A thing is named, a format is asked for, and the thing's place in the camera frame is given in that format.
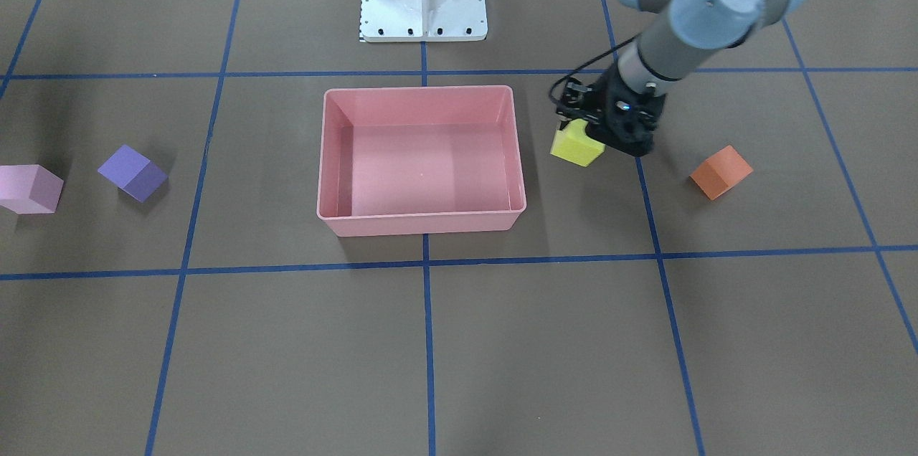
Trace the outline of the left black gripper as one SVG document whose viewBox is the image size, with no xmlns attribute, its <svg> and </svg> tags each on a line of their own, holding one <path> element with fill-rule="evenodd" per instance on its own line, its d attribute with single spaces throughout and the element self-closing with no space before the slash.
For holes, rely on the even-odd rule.
<svg viewBox="0 0 918 456">
<path fill-rule="evenodd" d="M 632 90 L 616 68 L 605 70 L 589 85 L 573 74 L 561 77 L 555 85 L 562 87 L 555 99 L 555 113 L 561 120 L 586 120 L 589 137 L 633 158 L 642 158 L 655 148 L 666 103 L 666 96 L 657 95 L 655 86 Z"/>
</svg>

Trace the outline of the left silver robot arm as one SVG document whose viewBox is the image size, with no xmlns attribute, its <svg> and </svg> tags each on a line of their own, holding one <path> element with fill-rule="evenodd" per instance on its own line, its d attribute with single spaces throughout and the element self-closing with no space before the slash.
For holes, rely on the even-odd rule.
<svg viewBox="0 0 918 456">
<path fill-rule="evenodd" d="M 655 19 L 616 45 L 617 59 L 592 84 L 574 72 L 553 96 L 561 122 L 551 154 L 588 166 L 606 148 L 640 158 L 652 152 L 668 91 L 712 55 L 744 44 L 805 0 L 619 0 Z"/>
</svg>

